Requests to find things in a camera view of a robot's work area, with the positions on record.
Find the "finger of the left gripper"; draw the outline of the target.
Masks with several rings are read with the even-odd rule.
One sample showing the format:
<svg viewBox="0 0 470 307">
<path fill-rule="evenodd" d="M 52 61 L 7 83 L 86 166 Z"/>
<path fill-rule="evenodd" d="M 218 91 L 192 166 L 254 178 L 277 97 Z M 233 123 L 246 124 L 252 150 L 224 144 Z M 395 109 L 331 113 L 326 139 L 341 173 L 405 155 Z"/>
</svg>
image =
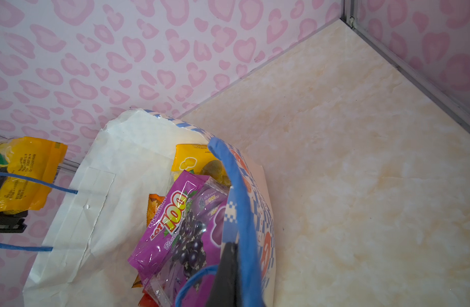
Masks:
<svg viewBox="0 0 470 307">
<path fill-rule="evenodd" d="M 28 212 L 18 214 L 4 214 L 0 212 L 0 234 L 21 234 L 25 231 L 27 225 L 25 218 Z"/>
</svg>

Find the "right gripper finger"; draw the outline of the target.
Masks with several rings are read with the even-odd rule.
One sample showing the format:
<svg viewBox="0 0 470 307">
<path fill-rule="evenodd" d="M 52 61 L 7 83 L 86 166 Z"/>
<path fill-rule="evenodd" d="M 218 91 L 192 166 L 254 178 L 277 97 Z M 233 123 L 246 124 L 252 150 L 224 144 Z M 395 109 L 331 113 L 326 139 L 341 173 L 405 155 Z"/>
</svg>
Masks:
<svg viewBox="0 0 470 307">
<path fill-rule="evenodd" d="M 238 244 L 227 243 L 223 249 L 217 273 L 206 307 L 241 306 Z"/>
</svg>

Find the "yellow orange candy bag back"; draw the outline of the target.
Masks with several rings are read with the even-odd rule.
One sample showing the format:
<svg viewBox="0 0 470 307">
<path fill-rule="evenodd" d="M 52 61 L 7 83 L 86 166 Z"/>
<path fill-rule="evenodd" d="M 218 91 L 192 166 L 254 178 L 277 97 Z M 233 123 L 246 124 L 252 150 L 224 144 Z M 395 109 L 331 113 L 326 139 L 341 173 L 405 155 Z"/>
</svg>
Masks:
<svg viewBox="0 0 470 307">
<path fill-rule="evenodd" d="M 44 207 L 68 146 L 47 139 L 0 140 L 0 213 Z"/>
</svg>

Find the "magenta grape candy bag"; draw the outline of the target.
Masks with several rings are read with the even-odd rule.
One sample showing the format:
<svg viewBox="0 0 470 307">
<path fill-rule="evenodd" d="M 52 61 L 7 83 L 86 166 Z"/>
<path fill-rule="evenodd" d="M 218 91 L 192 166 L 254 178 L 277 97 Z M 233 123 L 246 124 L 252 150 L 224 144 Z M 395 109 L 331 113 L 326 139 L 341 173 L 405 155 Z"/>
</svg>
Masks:
<svg viewBox="0 0 470 307">
<path fill-rule="evenodd" d="M 187 281 L 219 264 L 228 189 L 207 175 L 183 171 L 128 259 L 143 291 L 174 306 Z"/>
</svg>

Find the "red fruit candy bag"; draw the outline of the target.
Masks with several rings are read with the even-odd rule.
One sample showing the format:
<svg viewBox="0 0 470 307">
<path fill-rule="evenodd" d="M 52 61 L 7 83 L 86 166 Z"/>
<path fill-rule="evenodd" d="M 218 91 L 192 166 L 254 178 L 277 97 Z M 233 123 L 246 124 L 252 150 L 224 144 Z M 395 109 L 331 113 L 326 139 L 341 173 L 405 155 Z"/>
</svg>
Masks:
<svg viewBox="0 0 470 307">
<path fill-rule="evenodd" d="M 158 303 L 148 294 L 144 294 L 138 307 L 158 307 Z"/>
</svg>

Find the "white blue checkered paper bag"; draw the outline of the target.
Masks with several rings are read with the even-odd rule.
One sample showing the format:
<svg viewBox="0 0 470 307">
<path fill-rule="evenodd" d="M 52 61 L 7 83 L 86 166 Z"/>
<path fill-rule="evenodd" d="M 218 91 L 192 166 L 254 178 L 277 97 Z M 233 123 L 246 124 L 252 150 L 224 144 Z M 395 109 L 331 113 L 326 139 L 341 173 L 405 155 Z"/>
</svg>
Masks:
<svg viewBox="0 0 470 307">
<path fill-rule="evenodd" d="M 238 238 L 238 197 L 250 198 L 264 304 L 275 290 L 274 219 L 262 166 L 203 129 L 159 113 L 123 112 L 100 130 L 24 277 L 24 306 L 135 306 L 140 290 L 127 262 L 146 230 L 147 197 L 166 194 L 178 144 L 209 145 L 235 162 L 245 186 L 231 191 L 222 240 Z"/>
</svg>

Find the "yellow mango candy bag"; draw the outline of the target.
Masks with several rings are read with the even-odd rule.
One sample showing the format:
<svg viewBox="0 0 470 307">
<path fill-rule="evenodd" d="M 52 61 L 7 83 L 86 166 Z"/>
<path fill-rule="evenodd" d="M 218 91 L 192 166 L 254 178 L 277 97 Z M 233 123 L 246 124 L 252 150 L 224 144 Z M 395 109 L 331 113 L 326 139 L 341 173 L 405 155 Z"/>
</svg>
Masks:
<svg viewBox="0 0 470 307">
<path fill-rule="evenodd" d="M 231 181 L 222 162 L 209 151 L 207 145 L 176 145 L 176 153 L 171 168 L 173 180 L 176 180 L 183 171 L 195 175 L 207 175 L 221 185 L 231 186 Z"/>
</svg>

